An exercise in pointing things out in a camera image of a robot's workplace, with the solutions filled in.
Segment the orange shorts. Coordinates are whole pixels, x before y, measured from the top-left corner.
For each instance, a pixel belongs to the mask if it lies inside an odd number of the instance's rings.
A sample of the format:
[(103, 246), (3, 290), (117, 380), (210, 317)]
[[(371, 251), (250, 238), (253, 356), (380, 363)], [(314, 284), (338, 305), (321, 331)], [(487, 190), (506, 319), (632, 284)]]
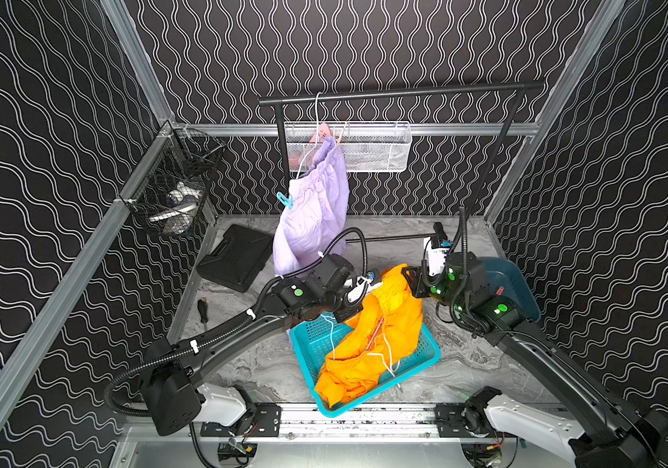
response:
[(417, 349), (423, 326), (423, 300), (415, 298), (402, 263), (382, 276), (362, 310), (349, 319), (352, 329), (324, 361), (315, 391), (329, 407), (349, 404), (373, 390), (383, 374), (394, 376), (400, 362)]

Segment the light blue wire hanger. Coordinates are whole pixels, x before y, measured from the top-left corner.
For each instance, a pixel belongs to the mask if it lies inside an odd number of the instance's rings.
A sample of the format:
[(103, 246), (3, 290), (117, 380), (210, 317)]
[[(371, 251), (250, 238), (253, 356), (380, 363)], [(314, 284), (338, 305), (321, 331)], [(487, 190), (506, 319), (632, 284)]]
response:
[(375, 387), (382, 374), (396, 371), (414, 343), (383, 316), (362, 319), (325, 357), (318, 375), (320, 393), (362, 394)]

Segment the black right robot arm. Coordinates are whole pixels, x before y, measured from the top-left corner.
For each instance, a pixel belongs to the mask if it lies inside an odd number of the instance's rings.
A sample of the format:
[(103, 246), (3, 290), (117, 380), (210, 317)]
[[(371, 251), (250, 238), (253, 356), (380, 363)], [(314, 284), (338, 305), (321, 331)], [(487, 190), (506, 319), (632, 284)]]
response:
[(447, 308), (449, 324), (513, 358), (570, 414), (556, 417), (485, 386), (454, 415), (438, 417), (439, 429), (461, 427), (478, 437), (511, 433), (575, 467), (659, 466), (665, 417), (653, 409), (641, 413), (613, 394), (555, 347), (518, 301), (491, 289), (485, 263), (468, 249), (466, 214), (460, 214), (454, 236), (435, 223), (420, 265), (402, 274), (413, 296)]

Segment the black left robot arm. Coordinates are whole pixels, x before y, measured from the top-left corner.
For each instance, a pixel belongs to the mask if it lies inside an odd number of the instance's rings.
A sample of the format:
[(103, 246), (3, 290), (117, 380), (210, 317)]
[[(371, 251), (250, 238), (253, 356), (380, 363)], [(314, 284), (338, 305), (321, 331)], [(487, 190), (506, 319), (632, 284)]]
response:
[(207, 379), (268, 337), (324, 313), (341, 324), (361, 312), (375, 280), (366, 248), (362, 231), (346, 228), (311, 264), (267, 282), (238, 315), (177, 343), (153, 343), (143, 363), (106, 384), (105, 404), (120, 415), (151, 419), (161, 436), (195, 423), (236, 425), (250, 413), (250, 399), (237, 388), (213, 388)]

